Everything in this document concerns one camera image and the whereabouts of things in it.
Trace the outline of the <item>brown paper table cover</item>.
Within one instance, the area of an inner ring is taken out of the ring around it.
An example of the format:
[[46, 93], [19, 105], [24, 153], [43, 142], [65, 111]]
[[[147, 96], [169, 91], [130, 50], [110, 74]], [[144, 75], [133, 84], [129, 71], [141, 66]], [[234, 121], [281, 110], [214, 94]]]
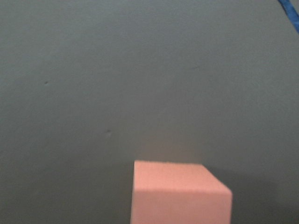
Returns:
[[298, 223], [299, 34], [278, 1], [1, 1], [1, 223], [128, 224], [135, 160], [203, 164], [234, 224]]

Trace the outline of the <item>orange foam block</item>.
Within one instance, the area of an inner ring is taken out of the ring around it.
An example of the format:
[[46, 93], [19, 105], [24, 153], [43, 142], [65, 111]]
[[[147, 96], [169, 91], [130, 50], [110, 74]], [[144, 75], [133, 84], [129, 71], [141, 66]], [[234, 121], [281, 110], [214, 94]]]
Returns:
[[132, 224], [229, 224], [232, 201], [201, 164], [134, 162]]

